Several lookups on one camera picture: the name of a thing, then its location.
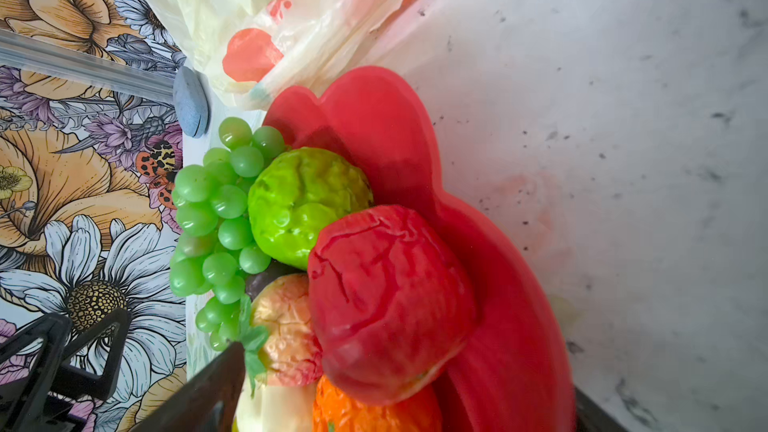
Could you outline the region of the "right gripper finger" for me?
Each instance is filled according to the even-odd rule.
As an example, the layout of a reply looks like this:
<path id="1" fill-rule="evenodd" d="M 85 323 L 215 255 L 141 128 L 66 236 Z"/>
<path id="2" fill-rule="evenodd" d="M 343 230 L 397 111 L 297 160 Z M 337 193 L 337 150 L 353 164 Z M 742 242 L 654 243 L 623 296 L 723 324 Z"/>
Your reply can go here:
<path id="1" fill-rule="evenodd" d="M 626 432 L 626 429 L 606 413 L 581 389 L 575 388 L 577 432 Z"/>

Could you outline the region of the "red flower-shaped plate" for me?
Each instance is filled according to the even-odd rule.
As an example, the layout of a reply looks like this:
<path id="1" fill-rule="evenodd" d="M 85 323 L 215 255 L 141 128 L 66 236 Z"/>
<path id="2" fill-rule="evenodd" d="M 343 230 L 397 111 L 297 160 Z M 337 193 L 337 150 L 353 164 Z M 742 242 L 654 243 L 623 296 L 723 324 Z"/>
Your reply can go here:
<path id="1" fill-rule="evenodd" d="M 294 147 L 325 148 L 361 168 L 378 202 L 417 211 L 466 268 L 480 321 L 435 384 L 446 430 L 575 429 L 571 371 L 549 302 L 505 234 L 444 189 L 432 122 L 402 77 L 366 66 L 321 95 L 289 87 L 265 124 Z"/>

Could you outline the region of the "fake cream potato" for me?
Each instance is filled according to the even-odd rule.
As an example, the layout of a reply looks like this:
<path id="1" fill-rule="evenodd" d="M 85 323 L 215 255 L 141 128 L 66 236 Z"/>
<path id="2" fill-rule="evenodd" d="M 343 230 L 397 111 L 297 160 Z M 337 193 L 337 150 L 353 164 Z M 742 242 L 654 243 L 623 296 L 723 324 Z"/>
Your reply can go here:
<path id="1" fill-rule="evenodd" d="M 243 383 L 235 421 L 240 432 L 312 431 L 316 384 L 301 387 Z"/>

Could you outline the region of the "fake orange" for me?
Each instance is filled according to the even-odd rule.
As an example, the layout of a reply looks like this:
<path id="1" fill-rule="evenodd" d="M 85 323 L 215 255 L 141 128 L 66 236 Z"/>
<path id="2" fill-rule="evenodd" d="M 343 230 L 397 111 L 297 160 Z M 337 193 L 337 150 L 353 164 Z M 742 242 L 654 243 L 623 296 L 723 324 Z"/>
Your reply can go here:
<path id="1" fill-rule="evenodd" d="M 442 413 L 432 386 L 404 401 L 374 406 L 351 398 L 322 376 L 316 387 L 312 417 L 314 432 L 443 430 Z"/>

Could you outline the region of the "fake small strawberry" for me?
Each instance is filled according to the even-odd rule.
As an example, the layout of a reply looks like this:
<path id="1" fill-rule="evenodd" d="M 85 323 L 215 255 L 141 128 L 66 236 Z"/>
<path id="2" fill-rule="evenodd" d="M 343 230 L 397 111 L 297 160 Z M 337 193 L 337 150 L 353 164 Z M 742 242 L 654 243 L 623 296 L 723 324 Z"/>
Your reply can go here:
<path id="1" fill-rule="evenodd" d="M 312 322 L 306 274 L 281 277 L 256 299 L 247 295 L 238 325 L 251 386 L 301 387 L 322 376 L 322 347 Z"/>

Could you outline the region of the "fake green grapes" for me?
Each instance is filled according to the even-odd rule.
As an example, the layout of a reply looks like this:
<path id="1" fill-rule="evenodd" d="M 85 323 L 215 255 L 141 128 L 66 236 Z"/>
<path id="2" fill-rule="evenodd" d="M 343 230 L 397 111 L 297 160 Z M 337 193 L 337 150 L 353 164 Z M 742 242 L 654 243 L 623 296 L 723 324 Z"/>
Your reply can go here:
<path id="1" fill-rule="evenodd" d="M 257 345 L 261 337 L 248 317 L 247 281 L 266 272 L 273 260 L 251 230 L 248 194 L 286 144 L 277 129 L 251 128 L 237 117 L 224 119 L 218 134 L 220 146 L 175 179 L 173 202 L 182 233 L 170 265 L 170 288 L 181 298 L 206 297 L 193 324 L 221 351 L 235 341 Z"/>

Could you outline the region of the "fake red apple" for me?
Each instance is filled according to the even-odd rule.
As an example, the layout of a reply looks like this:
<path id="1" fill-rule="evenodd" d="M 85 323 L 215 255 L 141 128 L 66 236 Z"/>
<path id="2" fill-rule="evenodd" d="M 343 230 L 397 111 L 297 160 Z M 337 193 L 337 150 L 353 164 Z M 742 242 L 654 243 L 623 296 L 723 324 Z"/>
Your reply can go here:
<path id="1" fill-rule="evenodd" d="M 325 227 L 308 277 L 324 374 L 363 403 L 394 404 L 429 385 L 477 323 L 465 268 L 403 206 L 376 206 Z"/>

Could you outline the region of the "fake green lime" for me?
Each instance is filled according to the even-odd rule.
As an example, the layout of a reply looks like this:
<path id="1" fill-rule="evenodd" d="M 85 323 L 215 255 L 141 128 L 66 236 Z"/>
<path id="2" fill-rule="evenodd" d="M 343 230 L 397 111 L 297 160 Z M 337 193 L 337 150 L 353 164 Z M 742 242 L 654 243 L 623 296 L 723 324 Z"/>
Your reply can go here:
<path id="1" fill-rule="evenodd" d="M 278 155 L 248 194 L 251 230 L 272 259 L 305 271 L 322 229 L 371 208 L 363 171 L 329 150 L 302 147 Z"/>

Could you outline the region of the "cream printed plastic bag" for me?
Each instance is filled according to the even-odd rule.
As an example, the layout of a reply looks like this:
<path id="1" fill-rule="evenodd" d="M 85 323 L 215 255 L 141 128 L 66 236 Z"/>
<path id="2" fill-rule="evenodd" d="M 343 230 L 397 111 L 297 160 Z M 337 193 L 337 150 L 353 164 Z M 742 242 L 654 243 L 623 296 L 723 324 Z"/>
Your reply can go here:
<path id="1" fill-rule="evenodd" d="M 147 1 L 219 99 L 255 110 L 325 90 L 412 0 Z"/>

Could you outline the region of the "fake dark purple fruit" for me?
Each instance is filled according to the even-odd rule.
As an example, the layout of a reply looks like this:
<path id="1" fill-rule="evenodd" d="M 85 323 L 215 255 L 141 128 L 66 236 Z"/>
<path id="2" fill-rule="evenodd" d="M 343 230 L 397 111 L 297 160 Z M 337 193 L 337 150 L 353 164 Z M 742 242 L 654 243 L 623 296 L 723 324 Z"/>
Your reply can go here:
<path id="1" fill-rule="evenodd" d="M 251 300 L 256 299 L 258 295 L 275 280 L 294 274 L 304 274 L 304 271 L 279 261 L 272 260 L 263 272 L 247 276 L 245 279 L 245 292 Z"/>

